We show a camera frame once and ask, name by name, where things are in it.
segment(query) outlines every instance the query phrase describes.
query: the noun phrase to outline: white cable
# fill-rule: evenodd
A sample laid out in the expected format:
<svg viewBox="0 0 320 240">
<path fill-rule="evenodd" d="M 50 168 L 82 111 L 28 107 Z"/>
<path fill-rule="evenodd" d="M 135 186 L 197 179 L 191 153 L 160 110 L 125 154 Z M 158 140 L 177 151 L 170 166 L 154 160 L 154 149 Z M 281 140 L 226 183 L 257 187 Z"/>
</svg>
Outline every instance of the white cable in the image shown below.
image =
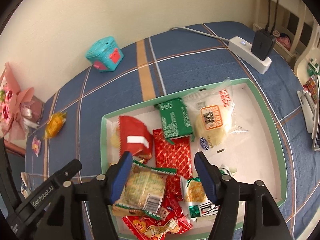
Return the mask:
<svg viewBox="0 0 320 240">
<path fill-rule="evenodd" d="M 193 30 L 193 29 L 190 29 L 190 28 L 186 28 L 186 27 L 173 27 L 173 28 L 170 29 L 170 31 L 175 30 L 175 29 L 184 29 L 184 30 L 188 30 L 188 31 L 191 31 L 191 32 L 194 32 L 194 33 L 198 33 L 198 34 L 202 34 L 202 35 L 205 35 L 205 36 L 208 36 L 208 37 L 212 37 L 212 38 L 215 38 L 215 39 L 218 39 L 218 40 L 229 42 L 228 39 L 225 39 L 225 38 L 222 38 L 222 37 L 219 37 L 219 36 L 216 36 L 216 35 L 211 35 L 211 34 L 208 34 L 208 33 L 203 33 L 203 32 L 200 32 L 200 31 L 196 31 L 196 30 Z"/>
</svg>

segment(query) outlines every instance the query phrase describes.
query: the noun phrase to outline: red packet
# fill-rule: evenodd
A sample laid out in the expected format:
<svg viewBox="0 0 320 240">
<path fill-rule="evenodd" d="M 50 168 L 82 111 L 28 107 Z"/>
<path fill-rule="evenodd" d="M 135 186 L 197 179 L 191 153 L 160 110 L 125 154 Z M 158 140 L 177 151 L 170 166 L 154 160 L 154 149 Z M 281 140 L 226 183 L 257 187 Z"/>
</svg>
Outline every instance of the red packet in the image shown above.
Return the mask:
<svg viewBox="0 0 320 240">
<path fill-rule="evenodd" d="M 153 130 L 155 140 L 156 166 L 158 168 L 176 168 L 177 176 L 168 176 L 167 191 L 174 194 L 178 201 L 183 200 L 180 177 L 192 178 L 192 164 L 189 137 L 172 139 L 174 145 L 166 141 L 162 129 Z"/>
<path fill-rule="evenodd" d="M 182 234 L 192 228 L 172 194 L 164 197 L 160 213 L 160 221 L 138 216 L 125 216 L 122 220 L 139 240 L 164 240 L 166 233 Z"/>
<path fill-rule="evenodd" d="M 146 161 L 152 158 L 153 138 L 145 124 L 132 116 L 119 117 L 120 156 L 131 152 Z"/>
</svg>

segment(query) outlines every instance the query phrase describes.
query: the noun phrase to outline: blue logo sticker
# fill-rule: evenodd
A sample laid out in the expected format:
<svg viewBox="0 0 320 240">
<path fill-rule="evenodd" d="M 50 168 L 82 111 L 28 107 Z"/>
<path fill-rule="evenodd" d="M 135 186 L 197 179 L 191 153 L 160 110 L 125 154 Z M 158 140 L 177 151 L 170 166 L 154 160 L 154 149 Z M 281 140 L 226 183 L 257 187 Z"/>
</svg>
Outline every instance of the blue logo sticker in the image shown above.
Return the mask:
<svg viewBox="0 0 320 240">
<path fill-rule="evenodd" d="M 209 149 L 209 144 L 208 144 L 207 140 L 203 137 L 200 138 L 200 145 L 201 145 L 202 149 L 204 149 L 205 151 L 207 151 Z"/>
</svg>

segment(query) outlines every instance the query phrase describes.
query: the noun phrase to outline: snack package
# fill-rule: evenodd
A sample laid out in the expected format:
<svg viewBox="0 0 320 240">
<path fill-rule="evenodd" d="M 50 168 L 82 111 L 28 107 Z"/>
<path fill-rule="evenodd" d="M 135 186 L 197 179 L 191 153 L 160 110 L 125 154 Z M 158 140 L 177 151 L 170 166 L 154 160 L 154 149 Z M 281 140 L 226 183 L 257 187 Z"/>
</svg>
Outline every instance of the snack package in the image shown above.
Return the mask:
<svg viewBox="0 0 320 240">
<path fill-rule="evenodd" d="M 160 221 L 138 216 L 125 216 L 122 220 L 139 240 L 163 240 L 166 233 L 182 234 L 192 228 L 173 195 L 164 197 L 160 209 Z"/>
<path fill-rule="evenodd" d="M 225 165 L 221 165 L 219 170 L 222 175 L 228 174 L 233 176 L 236 173 L 236 169 L 231 173 L 228 166 Z M 218 213 L 219 206 L 216 206 L 207 198 L 199 177 L 188 180 L 181 177 L 181 189 L 184 201 L 189 208 L 189 216 L 192 219 Z"/>
<path fill-rule="evenodd" d="M 160 110 L 163 134 L 166 139 L 193 133 L 186 106 L 181 98 L 161 103 L 157 108 Z"/>
<path fill-rule="evenodd" d="M 182 201 L 180 176 L 185 179 L 192 178 L 190 138 L 173 139 L 174 144 L 172 145 L 164 138 L 162 129 L 153 130 L 153 137 L 155 140 L 156 166 L 177 169 L 176 176 L 167 178 L 166 190 L 172 192 L 178 201 Z"/>
<path fill-rule="evenodd" d="M 236 128 L 229 78 L 217 88 L 189 94 L 183 101 L 199 140 L 199 150 L 214 148 Z"/>
<path fill-rule="evenodd" d="M 34 138 L 32 140 L 31 148 L 32 148 L 32 151 L 34 152 L 34 154 L 38 157 L 39 152 L 40 152 L 40 148 L 41 148 L 41 141 L 38 140 L 36 135 L 34 136 Z"/>
<path fill-rule="evenodd" d="M 119 116 L 120 156 L 131 152 L 146 162 L 152 158 L 153 137 L 145 124 L 132 116 Z"/>
<path fill-rule="evenodd" d="M 142 210 L 117 207 L 115 204 L 112 206 L 112 214 L 118 217 L 125 217 L 125 216 L 142 217 L 145 215 L 145 213 Z"/>
<path fill-rule="evenodd" d="M 176 169 L 152 168 L 133 160 L 131 173 L 116 206 L 143 210 L 146 215 L 160 220 L 158 210 L 164 197 L 167 176 L 176 174 Z"/>
<path fill-rule="evenodd" d="M 31 183 L 30 183 L 30 176 L 26 172 L 21 172 L 21 179 L 22 179 L 21 188 L 20 188 L 21 193 L 25 198 L 27 198 L 32 192 Z"/>
<path fill-rule="evenodd" d="M 45 127 L 44 139 L 50 139 L 57 135 L 66 122 L 67 113 L 55 113 L 51 115 L 47 126 Z"/>
</svg>

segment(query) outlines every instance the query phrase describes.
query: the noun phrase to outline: blue gripper pad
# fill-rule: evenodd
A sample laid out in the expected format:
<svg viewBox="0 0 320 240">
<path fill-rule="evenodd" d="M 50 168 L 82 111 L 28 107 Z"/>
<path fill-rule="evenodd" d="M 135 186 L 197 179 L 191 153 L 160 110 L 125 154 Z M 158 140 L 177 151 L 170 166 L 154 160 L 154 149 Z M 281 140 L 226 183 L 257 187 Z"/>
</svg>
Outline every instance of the blue gripper pad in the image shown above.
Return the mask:
<svg viewBox="0 0 320 240">
<path fill-rule="evenodd" d="M 111 165 L 106 172 L 108 191 L 105 196 L 113 205 L 121 196 L 132 166 L 132 154 L 124 152 L 117 164 Z"/>
<path fill-rule="evenodd" d="M 203 152 L 197 152 L 195 155 L 195 168 L 207 198 L 213 204 L 219 205 L 221 198 L 221 173 L 218 167 L 211 165 L 204 156 Z"/>
</svg>

